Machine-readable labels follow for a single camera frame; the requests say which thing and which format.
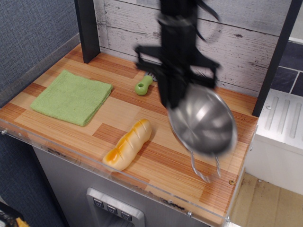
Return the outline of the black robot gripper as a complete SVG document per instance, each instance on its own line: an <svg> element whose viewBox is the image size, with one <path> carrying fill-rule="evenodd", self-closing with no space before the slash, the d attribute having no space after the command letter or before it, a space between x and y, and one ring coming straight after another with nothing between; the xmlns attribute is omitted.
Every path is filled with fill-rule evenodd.
<svg viewBox="0 0 303 227"><path fill-rule="evenodd" d="M161 46L137 46L136 66L156 74L164 107L176 108L188 84L214 88L220 64L205 57L196 47L197 17L159 16Z"/></svg>

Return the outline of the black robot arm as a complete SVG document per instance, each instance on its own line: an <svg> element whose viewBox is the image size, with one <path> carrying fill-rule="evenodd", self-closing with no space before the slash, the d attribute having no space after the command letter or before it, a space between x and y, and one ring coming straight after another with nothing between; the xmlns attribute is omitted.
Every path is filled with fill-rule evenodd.
<svg viewBox="0 0 303 227"><path fill-rule="evenodd" d="M158 82L164 107L174 109L184 98L190 83L214 88L220 64L205 57L196 47L198 8L217 20L219 15L203 0L162 0L158 23L160 46L135 48L137 68L151 72Z"/></svg>

